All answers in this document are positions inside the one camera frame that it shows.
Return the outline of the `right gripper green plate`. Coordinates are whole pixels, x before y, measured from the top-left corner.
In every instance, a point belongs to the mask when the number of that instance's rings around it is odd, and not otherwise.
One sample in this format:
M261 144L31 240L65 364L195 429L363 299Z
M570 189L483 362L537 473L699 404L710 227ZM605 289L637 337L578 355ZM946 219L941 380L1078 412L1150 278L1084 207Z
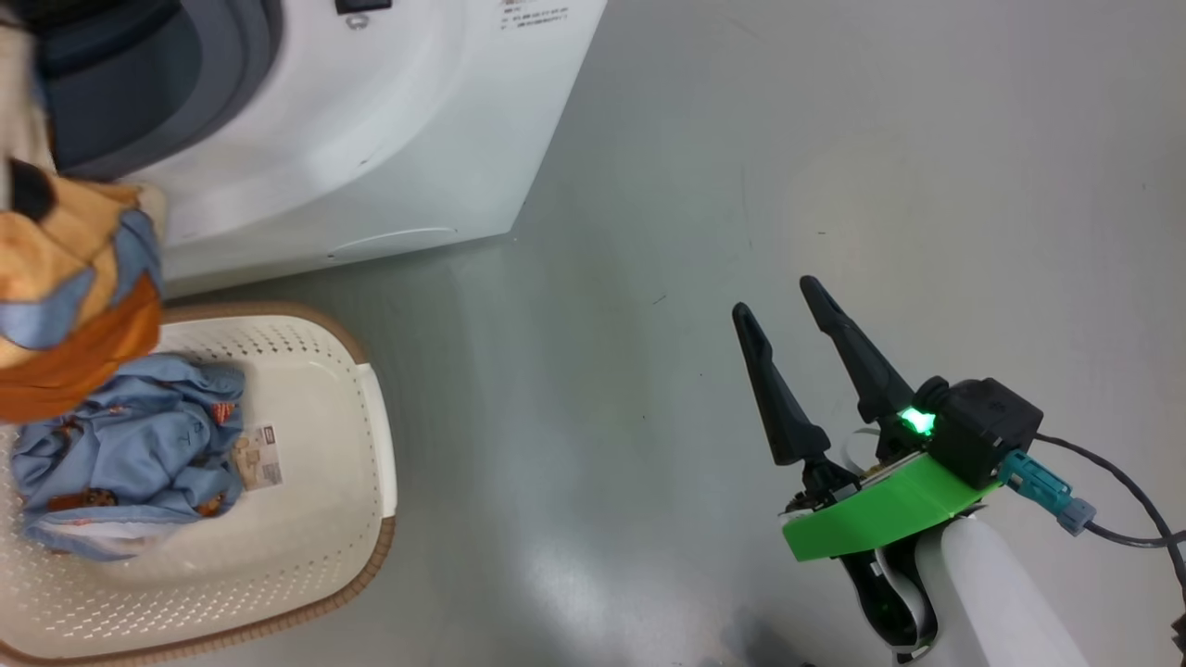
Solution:
M839 307L816 277L801 277L801 294L814 322L831 339L857 394L863 423L897 418L914 389ZM860 476L827 458L831 443L810 423L774 366L774 348L752 313L738 301L731 312L755 405L774 465L803 464L804 490L789 504L782 535L797 561L876 550L919 535L978 504L999 488L973 488L927 453L935 421L890 421L893 436L914 445L908 456Z

